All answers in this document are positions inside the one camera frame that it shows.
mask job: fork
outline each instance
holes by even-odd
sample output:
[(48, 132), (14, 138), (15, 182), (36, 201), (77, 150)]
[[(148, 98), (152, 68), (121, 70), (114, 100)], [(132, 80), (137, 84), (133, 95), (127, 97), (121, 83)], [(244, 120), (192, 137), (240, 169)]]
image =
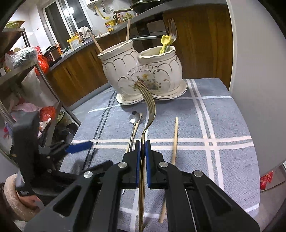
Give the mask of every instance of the fork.
[(175, 20), (174, 19), (168, 19), (168, 24), (169, 24), (169, 35), (171, 36), (171, 41), (170, 41), (170, 43), (167, 44), (164, 52), (166, 52), (168, 50), (169, 46), (172, 43), (174, 43), (177, 39), (177, 28), (176, 28)]
[(156, 115), (156, 107), (154, 99), (146, 88), (146, 86), (138, 79), (135, 83), (136, 87), (141, 92), (148, 108), (149, 117), (147, 125), (143, 130), (141, 137), (140, 162), (139, 162), (139, 232), (143, 231), (143, 215), (144, 215), (144, 200), (145, 200), (145, 135), (149, 126), (154, 121)]

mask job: baseboard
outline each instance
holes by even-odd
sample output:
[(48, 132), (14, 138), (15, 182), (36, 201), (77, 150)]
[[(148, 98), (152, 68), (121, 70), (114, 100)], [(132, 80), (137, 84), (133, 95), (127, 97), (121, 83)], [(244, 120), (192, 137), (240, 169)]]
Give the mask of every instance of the baseboard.
[(87, 94), (86, 96), (84, 96), (83, 98), (79, 99), (77, 102), (75, 102), (74, 104), (72, 104), (69, 109), (71, 111), (73, 111), (74, 109), (78, 108), (80, 105), (82, 105), (83, 103), (85, 103), (86, 101), (88, 101), (89, 99), (93, 98), (94, 96), (98, 95), (99, 93), (103, 92), (104, 90), (108, 89), (109, 87), (111, 87), (111, 85), (108, 83), (100, 86), (99, 88), (95, 89), (94, 91), (90, 92), (89, 94)]

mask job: pot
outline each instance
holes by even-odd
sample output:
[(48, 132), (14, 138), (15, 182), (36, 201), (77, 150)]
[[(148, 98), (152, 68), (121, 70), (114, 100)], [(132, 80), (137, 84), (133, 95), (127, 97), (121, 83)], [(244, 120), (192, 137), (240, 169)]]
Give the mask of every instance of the pot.
[(160, 0), (139, 0), (131, 6), (131, 9), (138, 14), (141, 14), (155, 6), (162, 4)]
[(124, 101), (139, 99), (135, 82), (140, 79), (154, 95), (164, 97), (177, 92), (182, 80), (182, 65), (174, 46), (159, 55), (161, 46), (138, 53), (133, 42), (122, 42), (98, 55), (104, 74)]
[(44, 53), (44, 57), (47, 58), (49, 67), (53, 66), (61, 59), (61, 55), (56, 46), (49, 46)]

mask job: ceramic saucer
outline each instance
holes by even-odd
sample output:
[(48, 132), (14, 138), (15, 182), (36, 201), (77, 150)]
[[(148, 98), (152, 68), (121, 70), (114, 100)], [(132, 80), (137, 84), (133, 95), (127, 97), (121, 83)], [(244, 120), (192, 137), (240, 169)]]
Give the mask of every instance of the ceramic saucer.
[(122, 99), (122, 96), (121, 96), (119, 93), (117, 93), (117, 95), (116, 95), (116, 100), (117, 100), (118, 103), (120, 103), (121, 105), (134, 105), (134, 104), (136, 104), (136, 103), (138, 103), (138, 102), (143, 101), (144, 98), (143, 98), (142, 95), (140, 95), (140, 97), (139, 97), (138, 99), (135, 99), (135, 100), (132, 100), (132, 101), (125, 101), (125, 100)]
[(186, 90), (187, 90), (188, 86), (187, 86), (187, 83), (184, 81), (184, 79), (182, 79), (180, 81), (180, 85), (178, 87), (178, 91), (171, 94), (171, 95), (168, 95), (168, 96), (158, 96), (158, 95), (154, 95), (152, 94), (153, 98), (156, 98), (156, 99), (160, 99), (160, 100), (171, 100), (171, 99), (175, 99), (177, 97), (180, 97), (182, 96)]

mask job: plaid tablecloth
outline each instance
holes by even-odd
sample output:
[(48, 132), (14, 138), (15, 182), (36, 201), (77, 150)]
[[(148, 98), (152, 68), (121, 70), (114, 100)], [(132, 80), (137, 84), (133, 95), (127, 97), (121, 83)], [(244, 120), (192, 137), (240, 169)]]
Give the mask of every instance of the plaid tablecloth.
[[(258, 213), (259, 170), (247, 125), (217, 78), (186, 79), (188, 89), (174, 100), (155, 100), (156, 117), (148, 129), (152, 150), (171, 162), (175, 117), (179, 117), (176, 166), (192, 172), (202, 170), (252, 217)], [(116, 92), (99, 94), (97, 103), (79, 127), (74, 142), (93, 140), (90, 151), (69, 154), (61, 171), (79, 173), (83, 168), (106, 160), (120, 162), (129, 142), (132, 111), (143, 113), (136, 138), (140, 139), (148, 111), (143, 101), (121, 106)], [(144, 231), (168, 231), (167, 220), (158, 223), (164, 190), (146, 189)], [(121, 197), (118, 228), (138, 231), (138, 189), (126, 190)]]

